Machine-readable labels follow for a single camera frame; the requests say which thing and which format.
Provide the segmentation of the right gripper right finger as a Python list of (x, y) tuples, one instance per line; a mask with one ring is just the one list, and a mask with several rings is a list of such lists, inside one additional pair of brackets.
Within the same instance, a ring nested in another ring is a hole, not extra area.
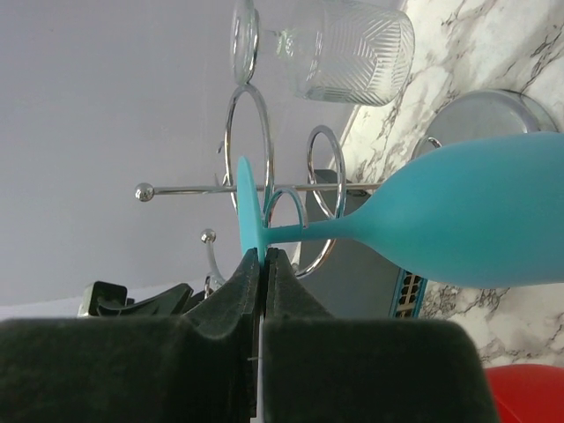
[(271, 249), (263, 321), (267, 422), (495, 422), (476, 348), (458, 325), (329, 315)]

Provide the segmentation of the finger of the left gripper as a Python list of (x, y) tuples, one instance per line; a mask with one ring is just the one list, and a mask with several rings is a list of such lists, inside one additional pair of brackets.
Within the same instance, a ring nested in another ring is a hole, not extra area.
[(151, 298), (135, 302), (128, 296), (128, 288), (96, 281), (84, 291), (79, 317), (170, 316), (179, 315), (194, 293), (186, 283), (167, 289)]

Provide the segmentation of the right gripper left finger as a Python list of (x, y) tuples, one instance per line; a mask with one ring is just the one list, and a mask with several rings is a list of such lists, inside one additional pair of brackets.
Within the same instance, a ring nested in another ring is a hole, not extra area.
[(2, 421), (249, 421), (259, 285), (250, 250), (185, 315), (3, 321)]

